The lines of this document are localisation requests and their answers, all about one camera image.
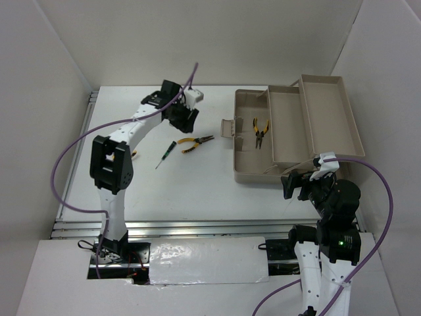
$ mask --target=toolbox latch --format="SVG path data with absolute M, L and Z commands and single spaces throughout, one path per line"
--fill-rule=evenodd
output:
M 229 138 L 235 136 L 235 120 L 222 120 L 221 136 Z

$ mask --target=screwdriver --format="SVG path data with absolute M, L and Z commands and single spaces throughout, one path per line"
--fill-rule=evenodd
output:
M 163 162 L 165 160 L 165 158 L 168 157 L 168 155 L 170 154 L 170 152 L 174 149 L 174 147 L 176 147 L 177 143 L 176 142 L 172 142 L 170 147 L 168 147 L 168 149 L 165 151 L 165 154 L 162 156 L 161 161 L 159 162 L 159 164 L 155 167 L 155 170 L 159 167 L 159 165 L 161 164 L 161 162 Z

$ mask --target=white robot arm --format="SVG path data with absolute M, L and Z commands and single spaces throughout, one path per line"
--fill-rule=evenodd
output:
M 337 180 L 337 161 L 333 152 L 320 154 L 314 160 L 319 170 L 282 178 L 284 197 L 301 187 L 298 200 L 310 200 L 322 217 L 317 228 L 296 225 L 289 232 L 295 245 L 303 289 L 303 314 L 314 316 L 321 312 L 340 286 L 345 289 L 326 315 L 348 316 L 351 283 L 342 284 L 359 261 L 361 239 L 353 221 L 359 206 L 360 190 L 348 180 Z
M 154 127 L 164 119 L 182 132 L 192 132 L 197 114 L 195 104 L 203 99 L 203 94 L 188 88 L 182 96 L 162 114 L 152 115 L 162 108 L 179 92 L 181 86 L 164 81 L 160 91 L 148 95 L 133 115 L 133 122 L 122 125 L 107 137 L 97 136 L 92 145 L 90 175 L 98 187 L 101 208 L 109 214 L 109 225 L 105 231 L 106 218 L 103 215 L 101 235 L 102 248 L 120 257 L 128 252 L 128 230 L 124 220 L 124 196 L 132 181 L 134 170 L 131 153 Z M 144 120 L 140 117 L 151 115 Z

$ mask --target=pliers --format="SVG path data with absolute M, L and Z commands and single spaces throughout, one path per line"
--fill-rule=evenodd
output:
M 253 128 L 255 129 L 255 132 L 256 132 L 256 148 L 259 145 L 259 149 L 261 149 L 262 148 L 263 136 L 269 130 L 269 120 L 266 121 L 266 127 L 264 128 L 264 130 L 262 132 L 259 132 L 259 128 L 257 127 L 257 117 L 255 117 L 253 119 Z
M 179 140 L 177 144 L 181 144 L 184 142 L 195 142 L 196 144 L 194 144 L 193 147 L 186 150 L 182 150 L 182 153 L 189 153 L 190 151 L 193 151 L 194 149 L 196 149 L 197 146 L 199 146 L 200 144 L 206 143 L 207 141 L 213 140 L 213 139 L 214 139 L 213 135 L 200 137 L 200 138 L 183 138 L 182 140 Z

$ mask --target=beige toolbox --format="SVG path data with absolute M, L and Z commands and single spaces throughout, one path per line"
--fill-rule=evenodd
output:
M 255 147 L 253 119 L 263 130 Z M 237 90 L 234 119 L 222 120 L 221 136 L 234 142 L 237 182 L 280 183 L 292 170 L 311 171 L 312 159 L 333 151 L 337 157 L 364 157 L 364 149 L 342 77 L 302 75 L 299 87 Z

